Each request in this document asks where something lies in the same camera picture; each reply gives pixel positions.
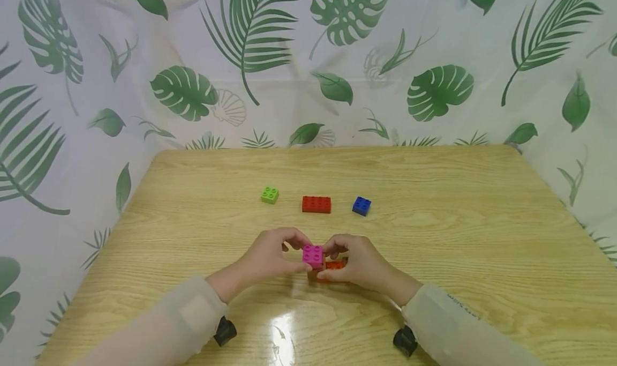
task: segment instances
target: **white sleeve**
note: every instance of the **white sleeve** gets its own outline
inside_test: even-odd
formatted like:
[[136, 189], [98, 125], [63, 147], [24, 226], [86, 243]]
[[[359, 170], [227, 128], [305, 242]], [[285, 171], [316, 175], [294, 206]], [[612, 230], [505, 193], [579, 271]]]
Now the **white sleeve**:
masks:
[[227, 305], [202, 277], [165, 294], [154, 308], [95, 347], [74, 366], [173, 366], [216, 333]]
[[544, 365], [436, 285], [423, 285], [403, 307], [403, 317], [440, 366]]

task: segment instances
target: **red lego brick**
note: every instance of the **red lego brick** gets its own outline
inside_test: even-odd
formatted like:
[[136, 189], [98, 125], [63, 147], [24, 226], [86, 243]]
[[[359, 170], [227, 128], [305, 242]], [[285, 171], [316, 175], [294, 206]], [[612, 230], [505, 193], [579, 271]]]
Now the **red lego brick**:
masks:
[[342, 261], [326, 262], [327, 270], [340, 270], [341, 268], [344, 268], [344, 267], [345, 267], [345, 263]]
[[330, 213], [330, 198], [318, 196], [304, 196], [302, 198], [302, 212]]
[[308, 263], [314, 270], [324, 268], [325, 255], [320, 245], [305, 245], [302, 249], [302, 261]]

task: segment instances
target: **finger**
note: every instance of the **finger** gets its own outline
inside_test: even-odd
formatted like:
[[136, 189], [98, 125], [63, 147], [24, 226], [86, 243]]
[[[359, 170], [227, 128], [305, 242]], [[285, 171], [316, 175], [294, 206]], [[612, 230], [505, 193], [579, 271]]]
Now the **finger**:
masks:
[[304, 235], [297, 228], [276, 228], [275, 229], [277, 236], [281, 239], [281, 243], [283, 241], [295, 241], [297, 244], [300, 244], [301, 247], [305, 245], [313, 245], [307, 235]]
[[311, 267], [311, 265], [308, 263], [291, 262], [287, 260], [283, 262], [283, 272], [284, 273], [309, 272], [312, 270], [313, 270], [313, 267]]
[[326, 255], [336, 252], [347, 252], [349, 248], [349, 241], [351, 239], [353, 239], [353, 236], [351, 235], [334, 235], [330, 237], [330, 240], [326, 241], [321, 248]]
[[317, 273], [317, 278], [329, 281], [349, 281], [349, 270], [344, 267], [340, 270], [324, 270]]

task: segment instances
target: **right hand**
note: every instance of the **right hand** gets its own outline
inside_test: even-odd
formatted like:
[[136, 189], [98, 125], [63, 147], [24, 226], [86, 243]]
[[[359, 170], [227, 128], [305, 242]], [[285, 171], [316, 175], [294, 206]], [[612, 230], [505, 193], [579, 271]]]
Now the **right hand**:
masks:
[[320, 279], [348, 281], [386, 294], [398, 305], [406, 305], [422, 287], [422, 283], [401, 272], [377, 251], [366, 236], [334, 235], [321, 247], [326, 256], [336, 259], [348, 252], [348, 263], [340, 270], [324, 270]]

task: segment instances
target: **lego brick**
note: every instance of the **lego brick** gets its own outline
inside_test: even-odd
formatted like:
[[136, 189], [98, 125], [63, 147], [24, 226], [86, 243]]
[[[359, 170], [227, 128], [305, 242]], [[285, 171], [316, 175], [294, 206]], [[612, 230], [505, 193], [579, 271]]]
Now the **lego brick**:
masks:
[[318, 196], [304, 196], [302, 198], [302, 212], [330, 213], [331, 208], [330, 198]]
[[[340, 270], [341, 268], [345, 267], [346, 262], [342, 261], [342, 260], [337, 260], [334, 262], [326, 262], [325, 263], [325, 268], [327, 270]], [[311, 271], [311, 272], [315, 272], [315, 281], [316, 282], [325, 282], [325, 283], [335, 283], [335, 282], [341, 282], [341, 281], [330, 281], [330, 280], [326, 280], [326, 279], [319, 279], [317, 278], [317, 273], [319, 273], [320, 271], [315, 270], [315, 271]]]
[[345, 263], [341, 260], [337, 260], [335, 262], [326, 262], [327, 270], [340, 270], [345, 267]]
[[368, 209], [370, 207], [371, 207], [370, 200], [367, 200], [365, 198], [361, 198], [360, 196], [358, 196], [351, 210], [353, 212], [358, 213], [358, 215], [366, 216], [366, 213], [368, 213]]
[[308, 263], [314, 270], [324, 268], [325, 255], [320, 245], [305, 245], [302, 249], [302, 261]]
[[261, 193], [261, 201], [264, 203], [276, 203], [276, 199], [278, 198], [279, 190], [277, 190], [277, 188], [272, 188], [271, 186], [267, 186], [266, 189], [264, 189], [264, 192]]

